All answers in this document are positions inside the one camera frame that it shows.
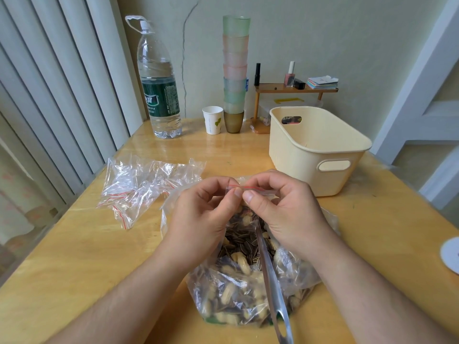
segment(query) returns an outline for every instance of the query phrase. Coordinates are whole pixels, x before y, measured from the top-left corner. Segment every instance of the brown cup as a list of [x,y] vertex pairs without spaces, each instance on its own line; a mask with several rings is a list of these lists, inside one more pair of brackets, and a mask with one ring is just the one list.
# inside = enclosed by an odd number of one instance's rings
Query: brown cup
[[232,114],[223,112],[223,118],[225,119],[226,131],[231,134],[240,132],[242,122],[244,121],[244,112],[238,114]]

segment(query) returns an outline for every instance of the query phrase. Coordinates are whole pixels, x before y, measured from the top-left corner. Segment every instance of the water bottle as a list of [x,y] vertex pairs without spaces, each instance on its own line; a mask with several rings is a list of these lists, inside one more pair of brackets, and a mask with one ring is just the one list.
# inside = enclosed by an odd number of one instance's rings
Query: water bottle
[[[169,52],[144,17],[126,16],[125,19],[142,34],[137,47],[137,66],[153,132],[158,138],[175,138],[182,134],[182,122]],[[140,20],[142,31],[132,26],[130,19]]]

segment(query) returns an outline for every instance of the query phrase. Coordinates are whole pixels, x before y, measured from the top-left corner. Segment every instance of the nail polish bottle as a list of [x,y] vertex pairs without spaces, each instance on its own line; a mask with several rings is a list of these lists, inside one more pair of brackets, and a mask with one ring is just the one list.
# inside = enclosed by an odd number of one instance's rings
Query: nail polish bottle
[[295,82],[295,74],[293,73],[294,68],[295,68],[295,62],[291,61],[290,67],[288,69],[288,74],[285,74],[284,87],[286,88],[293,86]]

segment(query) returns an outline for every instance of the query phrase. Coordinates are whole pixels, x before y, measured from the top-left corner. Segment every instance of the bottle label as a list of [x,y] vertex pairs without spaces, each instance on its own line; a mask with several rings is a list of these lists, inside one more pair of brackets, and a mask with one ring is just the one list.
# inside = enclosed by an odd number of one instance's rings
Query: bottle label
[[177,86],[174,82],[142,82],[148,114],[153,117],[169,117],[180,113]]

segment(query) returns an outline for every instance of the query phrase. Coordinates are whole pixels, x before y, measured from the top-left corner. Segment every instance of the colorful paper stack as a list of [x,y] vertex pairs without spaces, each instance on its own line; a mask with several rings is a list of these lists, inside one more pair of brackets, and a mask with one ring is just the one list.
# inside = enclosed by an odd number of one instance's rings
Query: colorful paper stack
[[224,111],[244,112],[250,18],[223,17]]
[[307,85],[312,89],[335,89],[338,87],[338,79],[331,76],[312,77],[307,79]]

